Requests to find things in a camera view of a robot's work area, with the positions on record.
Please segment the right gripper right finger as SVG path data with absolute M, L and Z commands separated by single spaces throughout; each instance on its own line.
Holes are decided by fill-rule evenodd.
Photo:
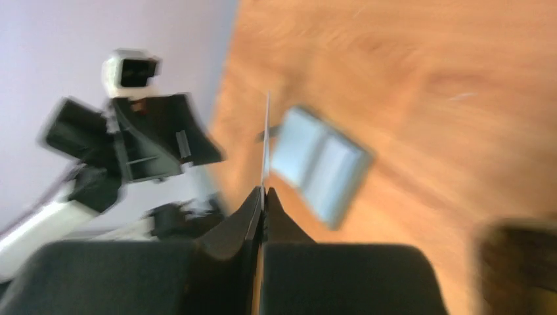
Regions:
M 262 314 L 446 314 L 430 261 L 394 243 L 317 243 L 267 193 Z

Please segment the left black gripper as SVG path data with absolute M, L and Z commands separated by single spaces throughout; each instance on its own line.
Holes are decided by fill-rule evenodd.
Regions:
M 199 124 L 189 93 L 130 100 L 113 98 L 107 120 L 72 97 L 61 98 L 41 132 L 42 142 L 126 182 L 183 174 L 182 166 L 222 162 L 225 157 Z

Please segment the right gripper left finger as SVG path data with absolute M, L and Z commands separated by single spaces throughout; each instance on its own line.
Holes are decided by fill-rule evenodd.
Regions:
M 57 241 L 23 266 L 2 314 L 250 314 L 263 189 L 193 240 Z

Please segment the white credit card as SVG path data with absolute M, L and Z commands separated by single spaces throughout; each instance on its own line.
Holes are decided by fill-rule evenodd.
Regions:
M 262 167 L 261 167 L 261 190 L 265 190 L 265 181 L 269 176 L 269 108 L 270 108 L 271 92 L 267 92 L 265 104 L 265 125 L 263 130 L 263 154 L 262 154 Z

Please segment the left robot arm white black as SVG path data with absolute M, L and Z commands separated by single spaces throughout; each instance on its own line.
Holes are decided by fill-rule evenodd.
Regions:
M 199 124 L 189 93 L 111 98 L 103 111 L 63 98 L 42 135 L 75 159 L 59 180 L 1 233 L 1 281 L 11 281 L 46 243 L 103 214 L 127 184 L 163 181 L 183 166 L 224 157 Z

